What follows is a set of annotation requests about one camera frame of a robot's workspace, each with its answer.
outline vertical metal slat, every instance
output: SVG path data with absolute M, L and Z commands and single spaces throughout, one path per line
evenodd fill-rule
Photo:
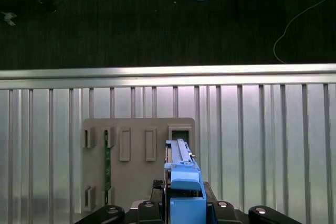
M 83 101 L 82 101 L 82 90 L 74 89 L 72 92 L 72 121 L 71 132 L 72 132 L 72 198 L 74 204 L 74 222 L 79 220 L 81 213 L 81 124 L 85 115 L 83 115 Z
M 259 86 L 259 123 L 260 123 L 260 171 L 261 171 L 261 204 L 266 204 L 266 126 L 265 126 L 265 87 Z
M 274 118 L 274 97 L 272 86 L 264 86 L 264 140 L 265 140 L 265 204 L 271 208 L 275 208 L 275 138 L 273 136 L 273 118 Z
M 22 142 L 22 91 L 13 91 L 13 222 L 21 222 L 22 214 L 22 187 L 24 181 L 22 167 L 24 160 Z
M 173 87 L 156 88 L 156 113 L 159 118 L 174 116 Z
M 235 207 L 239 202 L 238 87 L 221 87 L 222 197 Z
M 203 181 L 209 181 L 209 129 L 208 129 L 208 95 L 207 86 L 199 87 L 199 139 L 200 139 L 200 166 Z
M 81 90 L 81 119 L 84 121 L 87 118 L 91 118 L 90 116 L 90 90 L 89 89 L 82 89 Z
M 69 127 L 69 186 L 68 186 L 68 190 L 69 190 L 69 223 L 72 224 L 74 221 L 74 181 L 73 181 L 73 168 L 74 168 L 74 163 L 73 163 L 73 154 L 74 154 L 74 149 L 73 149 L 73 128 L 72 128 L 72 122 L 74 120 L 73 117 L 73 107 L 74 107 L 74 93 L 73 93 L 73 89 L 69 89 L 69 97 L 68 97 L 68 101 L 69 101 L 69 110 L 68 110 L 68 127 Z
M 0 90 L 0 221 L 8 223 L 11 209 L 8 205 L 9 197 L 9 91 Z
M 327 165 L 325 149 L 324 90 L 322 84 L 307 86 L 311 223 L 327 223 Z
M 282 109 L 281 86 L 274 85 L 271 87 L 271 123 L 272 123 L 272 138 L 274 139 L 274 173 L 275 173 L 275 209 L 285 214 L 285 174 L 287 169 L 284 167 L 284 160 L 287 161 L 285 155 L 283 140 L 286 133 L 283 131 L 283 121 L 285 110 Z
M 8 224 L 13 223 L 13 90 L 8 101 Z
M 144 88 L 136 87 L 134 89 L 134 106 L 135 106 L 135 117 L 136 118 L 143 118 L 144 117 Z
M 179 117 L 195 119 L 195 88 L 177 87 L 177 93 Z
M 178 107 L 179 107 L 179 93 L 178 87 L 173 86 L 173 117 L 178 117 Z
M 245 210 L 244 114 L 243 87 L 237 87 L 238 101 L 238 159 L 239 159 L 239 208 Z
M 302 85 L 302 112 L 303 112 L 303 156 L 304 156 L 304 192 L 306 203 L 306 223 L 311 224 L 311 191 L 310 191 L 310 164 L 309 164 L 309 132 L 308 132 L 308 100 L 307 85 Z
M 34 213 L 34 94 L 28 91 L 28 224 L 33 224 Z
M 97 88 L 93 90 L 94 118 L 110 118 L 110 89 Z
M 288 214 L 306 223 L 302 86 L 286 85 Z
M 201 164 L 201 155 L 200 155 L 200 149 L 199 149 L 199 145 L 201 142 L 201 138 L 200 138 L 200 117 L 199 117 L 199 107 L 200 107 L 200 91 L 199 91 L 199 87 L 195 86 L 194 87 L 194 102 L 195 102 L 195 132 L 196 132 L 196 146 L 195 146 L 195 155 L 198 157 L 198 165 Z
M 327 152 L 330 154 L 327 159 L 327 185 L 328 185 L 328 208 L 329 208 L 329 223 L 334 223 L 336 221 L 336 85 L 329 85 L 328 90 L 329 99 L 329 134 Z
M 49 202 L 48 217 L 49 224 L 54 224 L 54 90 L 49 90 Z
M 243 86 L 245 210 L 261 203 L 259 86 Z
M 115 118 L 131 117 L 131 88 L 114 89 L 114 116 Z
M 144 88 L 144 117 L 145 118 L 151 118 L 154 117 L 153 115 L 153 103 L 152 100 L 153 97 L 153 89 L 152 87 L 145 87 Z
M 33 93 L 33 221 L 48 223 L 49 90 Z
M 216 86 L 207 89 L 209 130 L 209 183 L 217 197 L 222 195 L 220 94 Z
M 69 90 L 53 92 L 53 196 L 54 223 L 69 222 L 70 145 L 69 145 Z
M 21 120 L 19 116 L 17 120 L 21 121 L 21 136 L 22 136 L 22 151 L 21 151 L 21 222 L 28 223 L 29 221 L 29 197 L 30 197 L 30 184 L 29 184 L 29 171 L 30 171 L 30 91 L 22 90 L 22 106 L 18 108 L 20 110 L 22 117 Z

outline gray slot holder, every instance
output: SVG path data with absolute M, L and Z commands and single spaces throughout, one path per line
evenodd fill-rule
M 111 167 L 108 204 L 127 211 L 133 202 L 150 198 L 154 179 L 163 179 L 165 142 L 175 131 L 188 133 L 195 153 L 198 136 L 191 118 L 86 119 L 82 124 L 81 210 L 89 214 L 105 203 L 106 133 Z

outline metal bar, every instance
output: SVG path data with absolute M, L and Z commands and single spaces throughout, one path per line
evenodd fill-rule
M 8 93 L 8 224 L 13 223 L 13 90 Z
M 129 77 L 129 78 L 83 78 L 83 79 L 25 79 L 0 80 L 0 89 L 61 89 L 61 88 L 107 88 L 143 86 L 193 86 L 231 84 L 333 84 L 336 74 L 294 75 L 232 75 L 232 76 L 175 76 L 175 77 Z
M 191 66 L 191 67 L 143 67 L 143 68 L 92 68 L 92 69 L 46 69 L 0 71 L 1 80 L 9 79 L 55 79 L 55 78 L 111 78 L 152 76 L 248 76 L 248 75 L 297 75 L 333 74 L 336 64 L 307 65 L 246 65 L 246 66 Z

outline silver corrugated panel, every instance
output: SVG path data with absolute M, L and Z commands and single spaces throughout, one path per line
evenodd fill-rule
M 336 221 L 336 65 L 0 72 L 0 222 L 73 223 L 86 118 L 192 117 L 204 180 L 247 211 Z

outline rectangular slot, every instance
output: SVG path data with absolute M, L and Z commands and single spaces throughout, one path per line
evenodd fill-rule
M 175 131 L 172 131 L 172 139 L 171 140 L 183 139 L 184 141 L 189 143 L 189 135 L 190 135 L 190 131 L 175 130 Z
M 93 148 L 95 146 L 95 128 L 84 128 L 82 136 L 84 148 Z
M 131 160 L 131 130 L 130 128 L 122 128 L 119 137 L 119 160 Z
M 145 130 L 146 161 L 156 161 L 156 128 Z
M 111 187 L 108 191 L 108 205 L 114 204 L 114 187 Z
M 168 140 L 177 140 L 179 138 L 187 142 L 190 148 L 191 139 L 194 137 L 192 127 L 189 124 L 171 124 L 168 126 Z
M 84 146 L 88 146 L 88 131 L 84 130 Z
M 114 139 L 116 138 L 114 127 L 104 127 L 103 134 L 107 140 L 105 147 L 112 148 L 114 146 Z
M 85 190 L 85 211 L 93 211 L 96 207 L 96 188 L 89 186 Z

